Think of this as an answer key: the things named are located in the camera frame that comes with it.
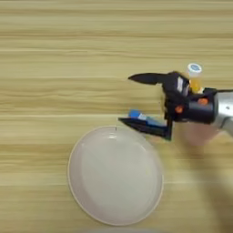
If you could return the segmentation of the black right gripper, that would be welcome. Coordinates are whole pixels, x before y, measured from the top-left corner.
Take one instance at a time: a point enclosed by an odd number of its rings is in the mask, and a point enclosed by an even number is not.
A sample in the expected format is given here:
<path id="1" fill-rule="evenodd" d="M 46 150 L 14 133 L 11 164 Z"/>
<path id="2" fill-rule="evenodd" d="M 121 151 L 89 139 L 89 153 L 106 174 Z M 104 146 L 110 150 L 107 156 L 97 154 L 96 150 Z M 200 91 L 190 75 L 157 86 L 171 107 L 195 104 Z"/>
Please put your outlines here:
<path id="1" fill-rule="evenodd" d="M 128 79 L 145 85 L 164 84 L 169 74 L 141 73 L 130 76 Z M 202 93 L 194 93 L 189 84 L 177 86 L 176 83 L 164 84 L 162 86 L 165 94 L 165 125 L 150 124 L 146 120 L 120 117 L 121 121 L 128 127 L 144 134 L 163 137 L 165 140 L 172 138 L 173 122 L 197 122 L 211 124 L 217 115 L 217 90 L 205 88 Z"/>

